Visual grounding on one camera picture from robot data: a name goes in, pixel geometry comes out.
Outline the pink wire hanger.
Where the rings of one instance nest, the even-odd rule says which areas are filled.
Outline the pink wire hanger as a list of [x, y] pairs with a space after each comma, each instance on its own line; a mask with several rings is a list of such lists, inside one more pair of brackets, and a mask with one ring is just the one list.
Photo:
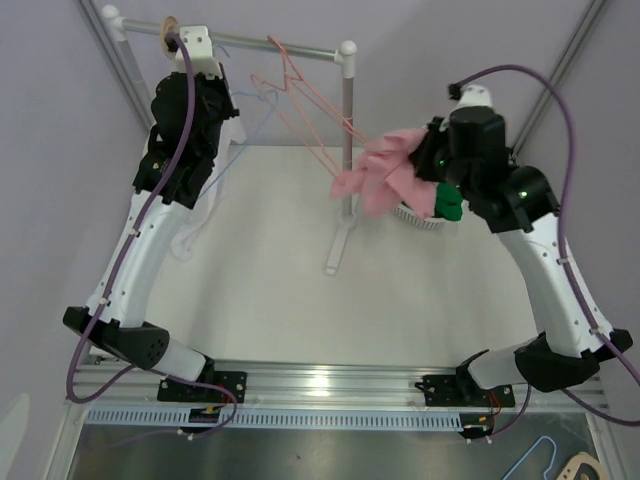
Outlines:
[[[289, 84], [285, 83], [282, 87], [263, 80], [259, 76], [252, 74], [250, 76], [252, 86], [258, 95], [263, 98], [277, 117], [289, 128], [294, 136], [302, 143], [302, 145], [312, 154], [312, 156], [322, 165], [322, 167], [334, 178], [337, 179], [341, 173], [341, 168], [336, 160], [328, 152], [327, 147], [321, 140], [320, 135], [308, 118], [306, 112], [298, 102], [297, 97], [290, 91]], [[279, 107], [279, 95], [284, 93], [291, 101], [297, 117], [287, 116]]]
[[[353, 141], [364, 144], [367, 137], [358, 131], [353, 123], [353, 94], [354, 94], [354, 78], [355, 78], [355, 55], [357, 53], [356, 43], [347, 40], [341, 46], [331, 51], [320, 51], [313, 49], [305, 49], [294, 45], [284, 45], [272, 36], [267, 37], [267, 41], [271, 46], [277, 49], [282, 60], [283, 85], [278, 86], [266, 80], [261, 80], [257, 76], [252, 76], [252, 83], [256, 89], [261, 91], [263, 85], [271, 87], [277, 91], [286, 93], [304, 125], [315, 139], [315, 144], [323, 152], [323, 156], [329, 158], [325, 144], [314, 127], [314, 124], [307, 116], [306, 111], [302, 108], [302, 104], [298, 101], [298, 97], [302, 95], [306, 100], [313, 104], [317, 109], [328, 116], [336, 125], [340, 126], [341, 132], [345, 135], [343, 146], [348, 154], [351, 154]], [[308, 82], [299, 68], [292, 60], [292, 56], [304, 57], [315, 60], [329, 60], [339, 65], [342, 74], [342, 111], [339, 111], [329, 100], [323, 97], [320, 92]]]

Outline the green t-shirt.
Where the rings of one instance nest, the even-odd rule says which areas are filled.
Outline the green t-shirt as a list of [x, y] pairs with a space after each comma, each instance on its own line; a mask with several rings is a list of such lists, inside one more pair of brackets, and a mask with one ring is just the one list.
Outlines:
[[460, 221], [463, 215], [462, 202], [463, 197], [455, 187], [439, 183], [433, 217], [451, 222]]

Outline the light pink t-shirt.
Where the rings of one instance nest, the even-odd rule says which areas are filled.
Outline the light pink t-shirt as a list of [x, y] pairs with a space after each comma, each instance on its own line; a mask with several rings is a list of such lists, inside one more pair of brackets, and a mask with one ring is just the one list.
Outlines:
[[333, 180], [330, 195], [357, 195], [363, 211], [382, 216], [406, 203], [421, 220], [434, 215], [437, 184], [419, 179], [409, 156], [426, 139], [424, 127], [396, 130], [368, 141], [350, 171]]

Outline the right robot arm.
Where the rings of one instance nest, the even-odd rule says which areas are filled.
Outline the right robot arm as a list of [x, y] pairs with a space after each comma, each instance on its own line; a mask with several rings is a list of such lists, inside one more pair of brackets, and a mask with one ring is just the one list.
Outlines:
[[509, 160], [504, 118], [487, 106], [467, 106], [434, 117], [411, 153], [416, 174], [455, 187], [507, 249], [524, 279], [538, 329], [535, 338], [485, 350], [456, 369], [455, 392], [466, 404], [491, 389], [527, 383], [554, 392], [584, 383], [633, 344], [628, 331], [605, 319], [591, 326], [594, 301], [572, 288], [568, 245], [559, 239], [560, 205], [545, 175]]

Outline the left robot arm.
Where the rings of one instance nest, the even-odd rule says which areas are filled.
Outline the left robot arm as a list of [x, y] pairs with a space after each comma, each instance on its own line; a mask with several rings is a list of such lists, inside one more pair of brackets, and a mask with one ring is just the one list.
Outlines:
[[187, 77], [174, 72], [158, 84], [128, 220], [99, 286], [85, 305], [66, 310], [63, 323], [135, 367], [181, 378], [183, 393], [203, 401], [213, 394], [216, 380], [204, 369], [207, 357], [146, 320], [162, 261], [221, 152], [221, 129], [239, 114], [225, 78], [198, 73], [194, 84], [194, 118], [185, 142], [180, 138], [188, 109]]

